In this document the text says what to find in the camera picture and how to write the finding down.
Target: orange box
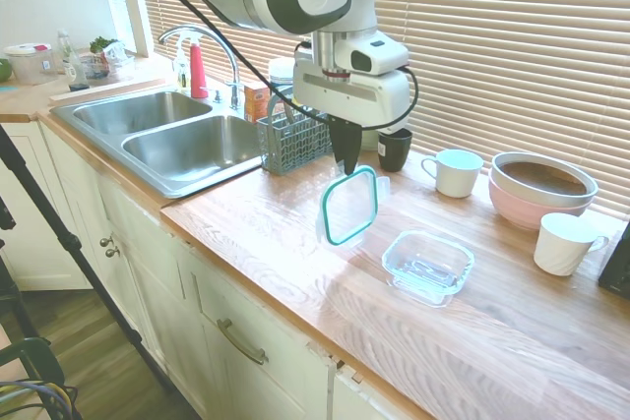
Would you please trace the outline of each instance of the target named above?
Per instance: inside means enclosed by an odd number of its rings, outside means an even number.
[[[271,97],[264,83],[245,83],[245,120],[256,123],[267,117],[267,105]]]

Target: white cup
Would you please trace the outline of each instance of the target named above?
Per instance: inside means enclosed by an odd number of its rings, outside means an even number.
[[[426,168],[426,163],[435,163],[435,172]],[[473,192],[474,182],[483,167],[483,159],[473,152],[444,150],[435,157],[422,160],[422,169],[435,179],[435,188],[449,197],[468,197]]]
[[[540,223],[534,261],[550,274],[571,275],[587,253],[610,242],[586,221],[568,213],[548,213]]]

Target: stacked bowls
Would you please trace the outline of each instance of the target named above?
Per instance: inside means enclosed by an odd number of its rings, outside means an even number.
[[[591,176],[571,164],[516,151],[494,156],[489,186],[496,210],[528,230],[538,230],[548,213],[581,215],[599,190]]]

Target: utensil holder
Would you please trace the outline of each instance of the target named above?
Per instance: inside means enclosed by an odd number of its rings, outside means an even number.
[[[293,87],[283,88],[284,95],[292,95]],[[333,151],[328,126],[292,110],[292,120],[284,112],[274,114],[280,101],[276,95],[269,100],[267,118],[257,122],[263,168],[285,175]]]

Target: sink basin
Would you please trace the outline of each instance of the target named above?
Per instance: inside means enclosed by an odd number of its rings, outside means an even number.
[[[260,166],[256,126],[229,104],[158,90],[52,113],[163,196],[185,197]]]
[[[123,148],[160,177],[179,182],[205,179],[260,156],[256,127],[230,116],[143,134]]]
[[[198,117],[210,105],[177,92],[158,92],[84,105],[74,116],[105,135],[127,135]]]

